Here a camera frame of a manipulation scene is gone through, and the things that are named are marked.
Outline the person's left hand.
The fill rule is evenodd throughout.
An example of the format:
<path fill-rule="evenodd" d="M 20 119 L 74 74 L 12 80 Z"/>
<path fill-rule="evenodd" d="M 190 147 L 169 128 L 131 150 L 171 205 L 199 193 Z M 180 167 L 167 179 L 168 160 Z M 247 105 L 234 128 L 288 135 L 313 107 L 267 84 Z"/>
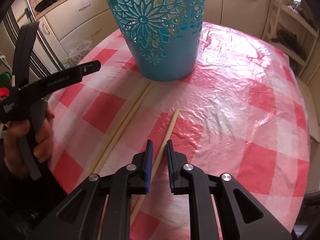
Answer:
<path fill-rule="evenodd" d="M 1 124 L 8 125 L 4 162 L 11 173 L 35 181 L 44 176 L 44 162 L 53 151 L 53 118 L 53 111 L 44 100 L 28 107 L 1 105 Z"/>

